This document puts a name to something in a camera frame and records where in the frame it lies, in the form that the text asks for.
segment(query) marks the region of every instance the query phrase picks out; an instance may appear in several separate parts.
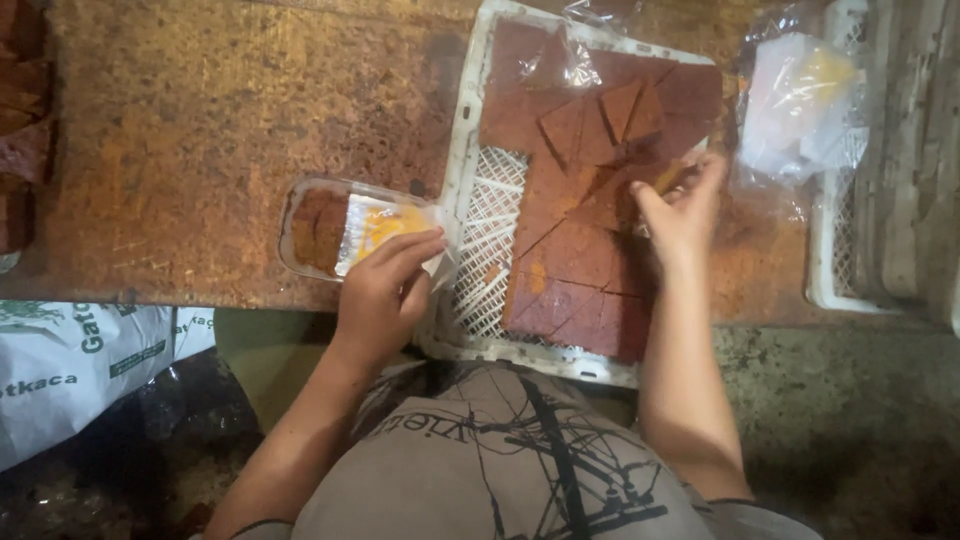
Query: rusty surface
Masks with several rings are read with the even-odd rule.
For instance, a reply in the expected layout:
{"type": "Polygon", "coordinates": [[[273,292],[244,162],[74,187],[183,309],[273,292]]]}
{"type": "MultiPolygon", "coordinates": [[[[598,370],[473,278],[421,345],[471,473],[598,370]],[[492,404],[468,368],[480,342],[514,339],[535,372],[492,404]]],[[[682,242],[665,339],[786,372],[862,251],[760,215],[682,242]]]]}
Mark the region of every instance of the rusty surface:
{"type": "MultiPolygon", "coordinates": [[[[57,172],[37,194],[36,244],[0,276],[0,297],[335,309],[337,286],[277,259],[283,196],[309,175],[437,196],[479,3],[56,3],[57,172]]],[[[647,0],[631,35],[730,73],[756,9],[772,3],[647,0]]],[[[726,152],[736,90],[725,75],[711,144],[726,152]]],[[[865,322],[804,300],[805,257],[803,225],[727,204],[716,321],[865,322]]]]}

